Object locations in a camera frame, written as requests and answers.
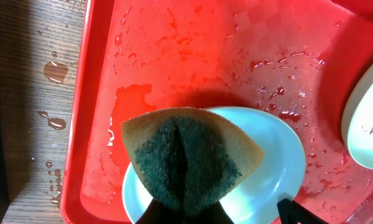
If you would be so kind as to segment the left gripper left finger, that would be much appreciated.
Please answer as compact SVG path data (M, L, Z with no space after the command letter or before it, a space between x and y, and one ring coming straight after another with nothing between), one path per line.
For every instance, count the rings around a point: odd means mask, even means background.
M183 217L181 213L175 212L166 207L161 202L153 199L147 210L136 221L136 224L182 224Z

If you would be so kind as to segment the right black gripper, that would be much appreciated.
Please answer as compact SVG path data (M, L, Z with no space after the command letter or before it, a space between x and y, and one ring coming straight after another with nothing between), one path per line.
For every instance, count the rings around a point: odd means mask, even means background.
M287 198L277 203L281 224L328 224L294 200Z

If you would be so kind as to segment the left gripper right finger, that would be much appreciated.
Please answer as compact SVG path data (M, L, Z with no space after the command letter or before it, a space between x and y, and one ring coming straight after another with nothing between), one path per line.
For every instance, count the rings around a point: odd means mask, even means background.
M197 216L186 218L186 224L233 224L220 202L202 210Z

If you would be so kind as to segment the light blue plate front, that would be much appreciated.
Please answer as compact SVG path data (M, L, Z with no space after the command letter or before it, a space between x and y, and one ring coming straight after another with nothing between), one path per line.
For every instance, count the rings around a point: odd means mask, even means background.
M298 136L290 126L263 111L241 107L203 110L234 123L264 152L259 167L219 200L224 211L234 223L274 221L279 217L277 203L285 198L293 199L305 175L305 155ZM154 198L147 193L147 199L151 202ZM127 215L134 222L146 210L136 210L134 205L126 208Z

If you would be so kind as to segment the light blue plate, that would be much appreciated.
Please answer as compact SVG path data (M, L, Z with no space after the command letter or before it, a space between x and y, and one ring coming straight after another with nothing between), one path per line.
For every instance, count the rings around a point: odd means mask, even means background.
M341 132L351 157L360 166L373 170L373 64L346 103Z
M219 200L224 211L234 223L274 221L279 217L277 203L285 198L293 199L305 175L305 155L298 136L290 126L263 111L241 107L203 110L234 123L264 152L259 167ZM151 202L154 198L147 193L147 199ZM146 210L136 210L134 205L126 208L127 215L134 222Z

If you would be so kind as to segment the green yellow sponge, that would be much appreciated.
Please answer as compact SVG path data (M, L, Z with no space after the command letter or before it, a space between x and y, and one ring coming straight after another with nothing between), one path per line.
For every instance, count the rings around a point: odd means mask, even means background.
M146 190L195 217L251 175L263 150L228 119L198 108L151 111L121 125L122 141Z

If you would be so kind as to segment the light blue plate back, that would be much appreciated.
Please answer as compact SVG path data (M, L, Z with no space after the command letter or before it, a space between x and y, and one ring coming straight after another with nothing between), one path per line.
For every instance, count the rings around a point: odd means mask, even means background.
M373 170L373 64L346 103L341 132L351 157L360 166Z

